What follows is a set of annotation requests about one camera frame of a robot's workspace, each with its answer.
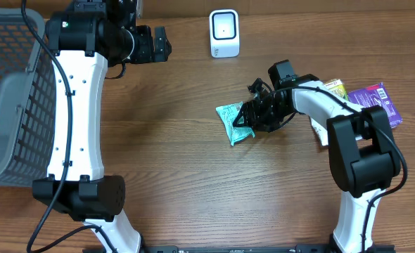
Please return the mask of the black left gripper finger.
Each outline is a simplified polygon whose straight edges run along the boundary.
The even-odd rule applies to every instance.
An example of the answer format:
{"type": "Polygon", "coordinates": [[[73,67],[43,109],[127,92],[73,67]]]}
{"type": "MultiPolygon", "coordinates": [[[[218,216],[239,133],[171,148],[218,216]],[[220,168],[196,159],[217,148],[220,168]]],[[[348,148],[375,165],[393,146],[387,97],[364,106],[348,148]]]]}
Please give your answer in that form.
{"type": "Polygon", "coordinates": [[[154,50],[154,62],[155,63],[159,63],[159,62],[166,62],[168,61],[168,58],[170,56],[172,52],[172,46],[155,46],[155,50],[154,50]]]}
{"type": "Polygon", "coordinates": [[[165,28],[163,26],[155,28],[155,45],[166,46],[168,42],[165,28]]]}

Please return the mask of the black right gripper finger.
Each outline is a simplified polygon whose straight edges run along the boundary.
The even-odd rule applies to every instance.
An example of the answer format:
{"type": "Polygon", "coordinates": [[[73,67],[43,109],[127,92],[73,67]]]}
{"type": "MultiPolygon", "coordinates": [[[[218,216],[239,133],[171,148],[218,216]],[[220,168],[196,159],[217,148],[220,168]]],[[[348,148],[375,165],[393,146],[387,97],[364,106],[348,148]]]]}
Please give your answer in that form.
{"type": "Polygon", "coordinates": [[[238,116],[243,118],[256,118],[259,112],[259,102],[257,100],[249,100],[242,104],[238,116]]]}
{"type": "Polygon", "coordinates": [[[255,123],[255,114],[252,112],[239,112],[233,121],[234,127],[250,127],[253,128],[255,123]]]}

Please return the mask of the teal wet wipes packet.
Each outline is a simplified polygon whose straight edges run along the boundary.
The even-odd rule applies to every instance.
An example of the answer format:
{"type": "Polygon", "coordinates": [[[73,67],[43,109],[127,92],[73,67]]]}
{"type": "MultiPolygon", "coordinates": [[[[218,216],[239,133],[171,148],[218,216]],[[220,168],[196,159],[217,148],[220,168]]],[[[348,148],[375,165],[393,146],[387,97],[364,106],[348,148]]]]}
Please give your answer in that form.
{"type": "Polygon", "coordinates": [[[216,112],[224,124],[226,135],[231,146],[245,140],[249,136],[255,137],[255,133],[250,127],[236,127],[233,125],[242,105],[243,102],[239,102],[216,107],[216,112]]]}

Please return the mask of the white Pantene tube gold cap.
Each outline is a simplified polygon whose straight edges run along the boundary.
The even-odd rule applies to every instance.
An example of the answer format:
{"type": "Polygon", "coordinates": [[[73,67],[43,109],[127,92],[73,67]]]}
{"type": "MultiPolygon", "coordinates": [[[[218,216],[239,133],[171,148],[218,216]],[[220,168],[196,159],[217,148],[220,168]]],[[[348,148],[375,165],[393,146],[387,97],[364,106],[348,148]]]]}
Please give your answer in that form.
{"type": "Polygon", "coordinates": [[[314,132],[316,133],[320,144],[322,146],[328,146],[328,132],[324,126],[320,123],[315,121],[313,118],[310,118],[311,127],[313,128],[314,132]]]}

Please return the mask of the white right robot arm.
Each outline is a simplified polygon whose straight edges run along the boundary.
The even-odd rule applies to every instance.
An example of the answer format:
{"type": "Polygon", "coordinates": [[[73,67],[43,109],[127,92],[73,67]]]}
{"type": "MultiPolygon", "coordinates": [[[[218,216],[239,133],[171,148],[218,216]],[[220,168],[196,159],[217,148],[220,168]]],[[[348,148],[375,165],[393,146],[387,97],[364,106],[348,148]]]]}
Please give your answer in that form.
{"type": "Polygon", "coordinates": [[[256,79],[234,127],[273,132],[295,114],[309,116],[327,135],[331,175],[341,189],[338,222],[325,252],[394,252],[371,236],[381,198],[407,181],[407,162],[395,143],[386,111],[366,108],[329,91],[313,74],[297,75],[289,60],[268,69],[271,84],[256,79]]]}

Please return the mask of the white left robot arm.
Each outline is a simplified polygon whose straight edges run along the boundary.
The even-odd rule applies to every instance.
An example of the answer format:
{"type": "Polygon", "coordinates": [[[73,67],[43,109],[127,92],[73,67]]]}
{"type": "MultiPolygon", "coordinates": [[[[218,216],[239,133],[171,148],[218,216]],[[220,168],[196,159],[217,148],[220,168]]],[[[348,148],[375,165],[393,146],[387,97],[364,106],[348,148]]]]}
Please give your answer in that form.
{"type": "Polygon", "coordinates": [[[32,194],[93,231],[103,252],[144,250],[124,211],[125,180],[106,175],[100,144],[108,68],[165,62],[172,51],[165,29],[137,25],[138,14],[137,0],[73,1],[50,17],[40,42],[55,73],[55,127],[46,176],[32,194]]]}

